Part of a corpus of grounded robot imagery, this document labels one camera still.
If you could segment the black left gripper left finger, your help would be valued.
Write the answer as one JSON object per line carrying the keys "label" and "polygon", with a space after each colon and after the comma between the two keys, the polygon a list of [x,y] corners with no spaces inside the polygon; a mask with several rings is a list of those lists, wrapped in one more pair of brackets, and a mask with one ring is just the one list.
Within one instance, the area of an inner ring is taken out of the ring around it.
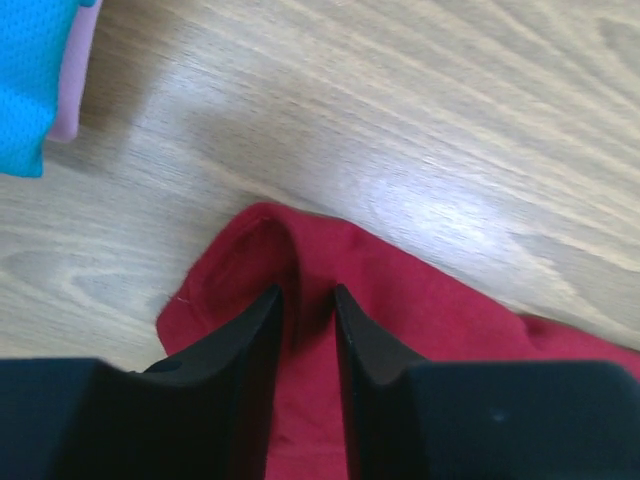
{"label": "black left gripper left finger", "polygon": [[278,287],[142,372],[1,363],[5,479],[261,479],[283,327]]}

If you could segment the dark red t-shirt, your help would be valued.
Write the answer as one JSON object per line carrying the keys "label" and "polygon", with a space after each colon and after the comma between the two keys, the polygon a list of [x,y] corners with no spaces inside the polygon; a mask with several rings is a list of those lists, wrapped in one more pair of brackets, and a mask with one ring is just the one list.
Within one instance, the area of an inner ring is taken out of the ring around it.
{"label": "dark red t-shirt", "polygon": [[284,292],[284,338],[266,467],[270,479],[347,475],[332,291],[409,347],[439,361],[609,360],[636,351],[576,328],[518,315],[344,220],[272,203],[236,215],[159,315],[174,354],[233,319],[269,286]]}

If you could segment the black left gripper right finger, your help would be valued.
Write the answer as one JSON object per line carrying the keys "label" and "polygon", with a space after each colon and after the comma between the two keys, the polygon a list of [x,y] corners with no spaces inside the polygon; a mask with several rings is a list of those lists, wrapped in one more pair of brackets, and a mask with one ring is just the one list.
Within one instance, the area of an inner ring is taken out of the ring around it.
{"label": "black left gripper right finger", "polygon": [[635,479],[639,384],[602,361],[433,362],[344,286],[336,343],[352,479]]}

